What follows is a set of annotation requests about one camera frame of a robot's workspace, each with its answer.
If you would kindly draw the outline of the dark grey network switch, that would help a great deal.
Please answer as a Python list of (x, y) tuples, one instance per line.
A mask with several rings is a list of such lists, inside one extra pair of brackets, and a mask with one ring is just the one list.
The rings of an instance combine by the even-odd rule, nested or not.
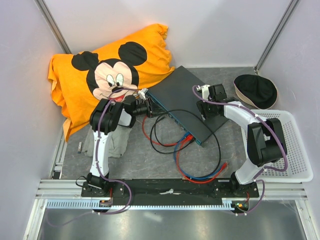
[(202, 145), (216, 132), (228, 119), (217, 115), (206, 119), (205, 127), (198, 118), (201, 112), (197, 107), (199, 99), (194, 95), (192, 87), (202, 86), (204, 83), (183, 66), (176, 68), (160, 83), (148, 89), (147, 94), (166, 111), (187, 132), (195, 137), (198, 145)]

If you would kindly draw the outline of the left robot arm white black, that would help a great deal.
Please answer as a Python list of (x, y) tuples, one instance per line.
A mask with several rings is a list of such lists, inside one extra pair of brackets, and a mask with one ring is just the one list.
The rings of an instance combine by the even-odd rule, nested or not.
[(149, 97), (139, 103), (133, 95), (125, 97), (123, 102), (101, 99), (91, 113), (89, 123), (93, 130), (94, 154), (86, 182), (99, 197), (106, 196), (110, 185), (105, 180), (109, 176), (108, 155), (111, 138), (118, 126), (132, 128), (136, 117), (149, 118), (161, 112), (161, 108)]

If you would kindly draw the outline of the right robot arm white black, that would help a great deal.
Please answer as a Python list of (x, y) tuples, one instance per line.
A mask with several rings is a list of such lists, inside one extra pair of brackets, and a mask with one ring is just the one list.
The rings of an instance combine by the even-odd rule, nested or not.
[(236, 98), (227, 97), (221, 84), (194, 85), (192, 92), (201, 104), (217, 106), (219, 114), (246, 131), (247, 159), (230, 177), (229, 191), (233, 196), (242, 196), (265, 170), (282, 173), (288, 169), (287, 146), (278, 118), (262, 117)]

